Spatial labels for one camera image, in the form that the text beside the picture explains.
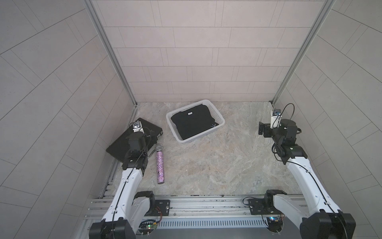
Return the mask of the black t-shirt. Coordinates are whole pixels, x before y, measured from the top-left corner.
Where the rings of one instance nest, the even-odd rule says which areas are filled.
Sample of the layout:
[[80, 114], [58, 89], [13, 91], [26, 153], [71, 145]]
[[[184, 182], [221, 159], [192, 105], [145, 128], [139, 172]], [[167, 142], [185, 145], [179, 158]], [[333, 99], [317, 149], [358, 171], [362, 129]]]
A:
[[206, 105], [198, 105], [171, 117], [182, 140], [186, 140], [219, 124]]

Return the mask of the white perforated plastic basket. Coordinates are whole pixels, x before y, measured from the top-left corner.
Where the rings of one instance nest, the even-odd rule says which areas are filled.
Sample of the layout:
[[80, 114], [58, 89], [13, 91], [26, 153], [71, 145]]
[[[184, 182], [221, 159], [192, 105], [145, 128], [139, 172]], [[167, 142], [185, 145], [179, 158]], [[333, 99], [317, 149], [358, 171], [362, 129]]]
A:
[[166, 114], [170, 130], [180, 143], [190, 142], [216, 131], [225, 119], [209, 100], [201, 100]]

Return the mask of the green circuit board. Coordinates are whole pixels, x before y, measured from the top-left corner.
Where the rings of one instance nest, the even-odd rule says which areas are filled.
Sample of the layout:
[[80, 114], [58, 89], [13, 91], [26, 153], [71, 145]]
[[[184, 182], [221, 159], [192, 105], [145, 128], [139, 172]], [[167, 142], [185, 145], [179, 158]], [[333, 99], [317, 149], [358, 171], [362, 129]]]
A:
[[284, 222], [279, 216], [267, 217], [266, 220], [270, 232], [279, 234], [282, 231]]
[[147, 235], [152, 233], [154, 230], [157, 229], [159, 225], [159, 221], [156, 220], [145, 220], [140, 223], [138, 227], [138, 233], [141, 235]]

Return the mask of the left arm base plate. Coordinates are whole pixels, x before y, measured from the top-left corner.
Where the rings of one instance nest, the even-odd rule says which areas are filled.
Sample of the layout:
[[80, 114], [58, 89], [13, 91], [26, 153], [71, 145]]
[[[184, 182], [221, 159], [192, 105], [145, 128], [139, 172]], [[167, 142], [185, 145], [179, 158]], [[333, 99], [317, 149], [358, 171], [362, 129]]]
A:
[[153, 210], [147, 212], [145, 217], [169, 216], [170, 200], [156, 200]]

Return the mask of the purple glitter tumbler bottle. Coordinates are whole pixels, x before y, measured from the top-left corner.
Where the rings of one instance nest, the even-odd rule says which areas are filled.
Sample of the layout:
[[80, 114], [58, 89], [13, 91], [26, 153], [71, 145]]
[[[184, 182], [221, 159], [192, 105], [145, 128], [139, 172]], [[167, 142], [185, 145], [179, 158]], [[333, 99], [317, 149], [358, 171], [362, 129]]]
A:
[[156, 146], [156, 161], [157, 161], [157, 183], [163, 184], [165, 182], [164, 153], [163, 153], [163, 145], [161, 144], [157, 144]]

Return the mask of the aluminium mounting rail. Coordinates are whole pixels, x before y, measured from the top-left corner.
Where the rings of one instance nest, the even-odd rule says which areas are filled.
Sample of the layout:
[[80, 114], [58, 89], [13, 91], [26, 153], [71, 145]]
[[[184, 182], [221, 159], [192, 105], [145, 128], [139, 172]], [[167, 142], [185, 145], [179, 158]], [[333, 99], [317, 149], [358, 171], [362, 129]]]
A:
[[[292, 203], [302, 212], [302, 215], [310, 216], [307, 203], [302, 195], [281, 195], [287, 202]], [[251, 215], [248, 199], [264, 199], [263, 195], [241, 195], [241, 196], [155, 196], [155, 200], [170, 200], [170, 218], [234, 218], [254, 217]], [[112, 198], [93, 199], [85, 211], [85, 219], [101, 220], [107, 210], [111, 207]]]

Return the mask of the left green circuit board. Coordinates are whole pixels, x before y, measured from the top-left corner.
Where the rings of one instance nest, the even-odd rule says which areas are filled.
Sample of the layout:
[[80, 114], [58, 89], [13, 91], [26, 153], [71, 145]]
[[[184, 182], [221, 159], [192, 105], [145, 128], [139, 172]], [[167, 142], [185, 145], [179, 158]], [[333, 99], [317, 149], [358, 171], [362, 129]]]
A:
[[147, 235], [152, 233], [154, 230], [157, 229], [159, 225], [159, 221], [156, 220], [145, 220], [140, 223], [138, 227], [138, 233], [141, 235]]

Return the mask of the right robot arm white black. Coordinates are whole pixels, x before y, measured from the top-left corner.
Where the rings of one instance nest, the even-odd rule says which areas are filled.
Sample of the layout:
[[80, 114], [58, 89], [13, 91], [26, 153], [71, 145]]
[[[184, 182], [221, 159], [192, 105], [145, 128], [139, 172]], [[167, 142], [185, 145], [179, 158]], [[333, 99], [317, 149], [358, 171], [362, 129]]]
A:
[[290, 119], [282, 119], [278, 125], [259, 123], [259, 134], [273, 140], [272, 153], [292, 173], [307, 203], [307, 211], [282, 190], [268, 190], [264, 207], [267, 212], [277, 210], [285, 215], [303, 239], [350, 239], [356, 221], [339, 208], [319, 182], [306, 152], [296, 144], [296, 135], [301, 132]]

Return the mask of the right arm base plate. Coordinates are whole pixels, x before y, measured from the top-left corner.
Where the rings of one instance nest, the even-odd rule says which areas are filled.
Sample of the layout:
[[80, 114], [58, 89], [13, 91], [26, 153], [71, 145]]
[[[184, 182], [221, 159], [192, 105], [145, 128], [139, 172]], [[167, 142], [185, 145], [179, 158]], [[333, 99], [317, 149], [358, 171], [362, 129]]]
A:
[[281, 215], [282, 212], [274, 207], [269, 207], [264, 199], [250, 198], [248, 199], [248, 206], [251, 215]]

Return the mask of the right green circuit board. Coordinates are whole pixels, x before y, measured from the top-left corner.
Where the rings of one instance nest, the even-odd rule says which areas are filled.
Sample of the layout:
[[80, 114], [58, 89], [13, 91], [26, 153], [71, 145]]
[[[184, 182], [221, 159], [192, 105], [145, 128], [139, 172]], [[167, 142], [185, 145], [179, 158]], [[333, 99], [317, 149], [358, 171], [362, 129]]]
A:
[[266, 220], [270, 232], [279, 234], [282, 231], [284, 222], [279, 216], [267, 217]]

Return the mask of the black hard case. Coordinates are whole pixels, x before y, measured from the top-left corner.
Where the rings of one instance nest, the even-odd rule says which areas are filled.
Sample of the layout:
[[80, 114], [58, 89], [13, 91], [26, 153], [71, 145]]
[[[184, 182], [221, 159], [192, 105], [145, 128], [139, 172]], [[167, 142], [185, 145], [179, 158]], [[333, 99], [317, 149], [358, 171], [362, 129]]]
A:
[[120, 162], [125, 162], [128, 158], [144, 157], [147, 154], [146, 138], [156, 136], [157, 144], [159, 137], [163, 135], [161, 127], [143, 118], [137, 120], [142, 122], [144, 133], [134, 133], [130, 124], [128, 129], [106, 149], [107, 153]]

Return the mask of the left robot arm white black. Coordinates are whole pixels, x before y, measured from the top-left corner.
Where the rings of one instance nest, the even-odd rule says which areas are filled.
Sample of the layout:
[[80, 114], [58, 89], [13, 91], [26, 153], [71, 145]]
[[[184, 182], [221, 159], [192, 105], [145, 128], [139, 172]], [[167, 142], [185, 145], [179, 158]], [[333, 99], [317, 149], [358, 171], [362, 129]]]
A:
[[152, 137], [143, 129], [127, 137], [129, 150], [122, 165], [120, 185], [102, 220], [90, 227], [90, 239], [135, 239], [143, 217], [153, 211], [153, 193], [137, 192], [148, 164], [146, 139]]

